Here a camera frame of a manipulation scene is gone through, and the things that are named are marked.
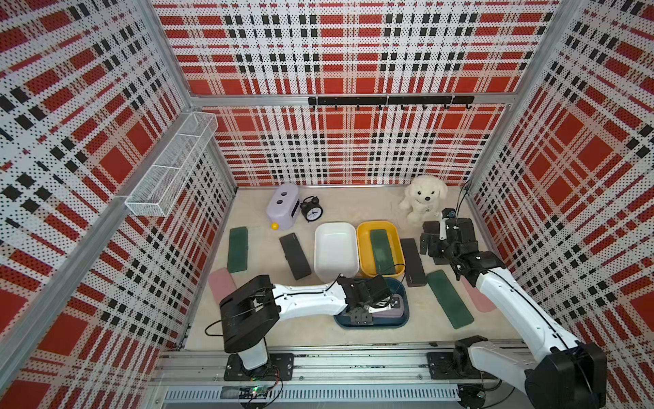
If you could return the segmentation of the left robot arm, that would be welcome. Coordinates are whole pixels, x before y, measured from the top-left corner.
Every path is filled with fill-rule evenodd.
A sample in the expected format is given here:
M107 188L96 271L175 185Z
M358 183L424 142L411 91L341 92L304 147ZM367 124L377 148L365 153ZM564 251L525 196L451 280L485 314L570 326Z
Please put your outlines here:
M279 322L318 315L337 316L358 308L381 307L393 292L385 279L342 275L329 284L284 286L266 274L248 281L220 301L224 350L252 373L269 365L266 335Z

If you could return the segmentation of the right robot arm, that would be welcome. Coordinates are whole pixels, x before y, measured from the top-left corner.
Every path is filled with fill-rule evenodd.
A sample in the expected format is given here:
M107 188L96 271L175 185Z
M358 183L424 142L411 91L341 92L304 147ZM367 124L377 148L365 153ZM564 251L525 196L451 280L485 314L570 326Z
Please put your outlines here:
M602 408L606 405L607 359L550 317L517 284L502 260L481 251L469 218L426 222L422 255L451 266L502 312L531 351L527 360L484 337L455 343L452 364L461 374L490 373L524 393L536 408Z

